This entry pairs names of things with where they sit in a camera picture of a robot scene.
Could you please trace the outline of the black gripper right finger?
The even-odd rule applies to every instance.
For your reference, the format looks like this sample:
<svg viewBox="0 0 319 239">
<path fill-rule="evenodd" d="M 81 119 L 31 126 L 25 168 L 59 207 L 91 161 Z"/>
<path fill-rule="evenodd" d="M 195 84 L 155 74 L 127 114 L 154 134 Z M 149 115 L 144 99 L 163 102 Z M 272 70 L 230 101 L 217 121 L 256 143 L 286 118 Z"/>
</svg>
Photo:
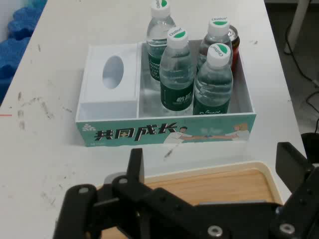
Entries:
<svg viewBox="0 0 319 239">
<path fill-rule="evenodd" d="M 279 142 L 276 173 L 291 192 L 271 221 L 273 239 L 319 237 L 319 168 L 289 142 Z"/>
</svg>

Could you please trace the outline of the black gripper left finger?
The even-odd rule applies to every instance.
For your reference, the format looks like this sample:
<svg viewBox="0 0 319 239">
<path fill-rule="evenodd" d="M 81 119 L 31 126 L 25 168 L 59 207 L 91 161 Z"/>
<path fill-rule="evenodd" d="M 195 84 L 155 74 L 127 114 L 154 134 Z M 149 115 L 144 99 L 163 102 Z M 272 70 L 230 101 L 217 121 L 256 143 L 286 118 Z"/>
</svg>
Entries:
<svg viewBox="0 0 319 239">
<path fill-rule="evenodd" d="M 100 189 L 82 184 L 67 190 L 53 237 L 99 239 L 117 227 L 130 239 L 197 239 L 197 209 L 164 190 L 144 184 L 143 150 L 132 149 L 124 175 Z"/>
</svg>

